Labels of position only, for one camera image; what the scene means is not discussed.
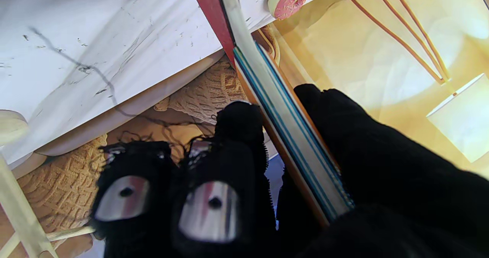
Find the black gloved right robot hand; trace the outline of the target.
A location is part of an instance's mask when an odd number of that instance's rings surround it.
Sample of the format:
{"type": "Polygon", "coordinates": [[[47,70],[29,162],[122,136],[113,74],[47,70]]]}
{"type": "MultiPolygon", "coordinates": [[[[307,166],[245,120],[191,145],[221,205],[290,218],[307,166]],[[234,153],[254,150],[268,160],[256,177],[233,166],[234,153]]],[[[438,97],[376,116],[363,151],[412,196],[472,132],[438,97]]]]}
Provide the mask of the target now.
{"type": "Polygon", "coordinates": [[[337,89],[294,89],[354,208],[321,228],[288,170],[274,209],[257,105],[220,110],[176,164],[166,141],[101,147],[89,224],[105,258],[487,258],[488,181],[337,89]]]}

